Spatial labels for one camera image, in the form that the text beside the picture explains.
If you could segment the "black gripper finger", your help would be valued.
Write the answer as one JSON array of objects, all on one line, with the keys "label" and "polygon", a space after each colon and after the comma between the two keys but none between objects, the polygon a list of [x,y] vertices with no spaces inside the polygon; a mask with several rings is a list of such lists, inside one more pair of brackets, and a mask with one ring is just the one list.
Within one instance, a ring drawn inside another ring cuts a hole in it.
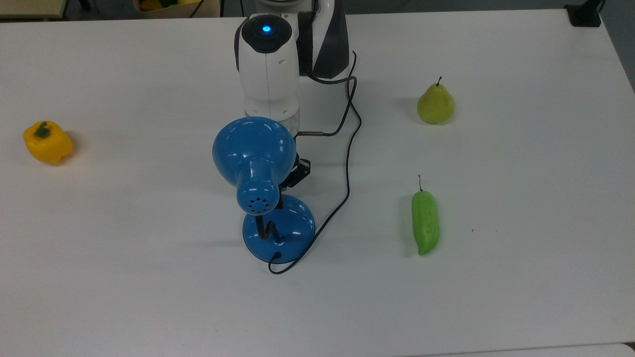
[{"label": "black gripper finger", "polygon": [[286,191],[290,187],[295,187],[301,181],[301,171],[292,171],[286,179],[278,186],[280,191]]}]

